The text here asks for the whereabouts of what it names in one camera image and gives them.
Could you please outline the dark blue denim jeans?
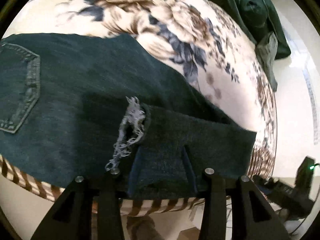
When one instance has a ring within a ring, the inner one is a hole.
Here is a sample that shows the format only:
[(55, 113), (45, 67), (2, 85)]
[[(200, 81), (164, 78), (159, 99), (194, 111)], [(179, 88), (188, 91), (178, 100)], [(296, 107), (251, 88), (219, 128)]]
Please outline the dark blue denim jeans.
[(206, 168), (244, 175), (255, 137), (129, 35), (1, 41), (1, 154), (40, 181), (99, 178), (121, 142), (124, 196), (193, 197)]

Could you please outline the white headboard panel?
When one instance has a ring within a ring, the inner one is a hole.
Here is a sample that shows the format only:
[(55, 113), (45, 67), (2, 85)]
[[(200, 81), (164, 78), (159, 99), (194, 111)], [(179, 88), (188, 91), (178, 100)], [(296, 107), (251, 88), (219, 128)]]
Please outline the white headboard panel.
[(298, 64), (298, 67), (302, 71), (303, 78), (308, 90), (308, 96), (310, 99), (311, 111), (312, 111), (312, 124), (313, 124), (313, 144), (318, 145), (319, 143), (319, 122), (317, 114), (317, 104), (316, 97), (314, 94), (314, 89), (312, 87), (311, 77), (308, 70), (308, 66), (303, 61), (304, 57), (302, 56), (300, 49), (296, 45), (294, 39), (290, 36), (288, 31), (284, 31), (286, 40), (291, 49), (291, 56), (294, 58), (294, 62)]

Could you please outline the grey-green trousers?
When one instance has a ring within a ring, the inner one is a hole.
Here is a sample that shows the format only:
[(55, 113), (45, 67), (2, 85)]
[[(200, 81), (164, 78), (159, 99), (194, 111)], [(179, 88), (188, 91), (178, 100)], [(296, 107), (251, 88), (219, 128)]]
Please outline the grey-green trousers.
[(276, 92), (278, 88), (278, 83), (273, 72), (273, 64), (276, 59), (277, 49), (278, 40), (274, 32), (269, 32), (264, 36), (255, 48), (257, 59), (274, 92)]

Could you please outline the dark green fleece blanket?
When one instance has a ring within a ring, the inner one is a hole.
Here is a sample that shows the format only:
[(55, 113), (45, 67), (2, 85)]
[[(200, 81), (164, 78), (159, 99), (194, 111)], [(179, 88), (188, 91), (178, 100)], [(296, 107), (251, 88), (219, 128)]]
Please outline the dark green fleece blanket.
[(278, 41), (276, 59), (291, 55), (277, 11), (271, 0), (209, 0), (221, 7), (254, 43), (270, 32)]

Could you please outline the floral fleece bed blanket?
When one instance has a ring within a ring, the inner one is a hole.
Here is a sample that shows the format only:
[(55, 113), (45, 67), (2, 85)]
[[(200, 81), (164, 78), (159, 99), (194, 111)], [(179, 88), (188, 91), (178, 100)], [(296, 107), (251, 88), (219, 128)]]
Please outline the floral fleece bed blanket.
[(5, 36), (130, 34), (243, 128), (256, 132), (248, 175), (269, 176), (277, 145), (274, 92), (255, 44), (209, 0), (29, 0)]

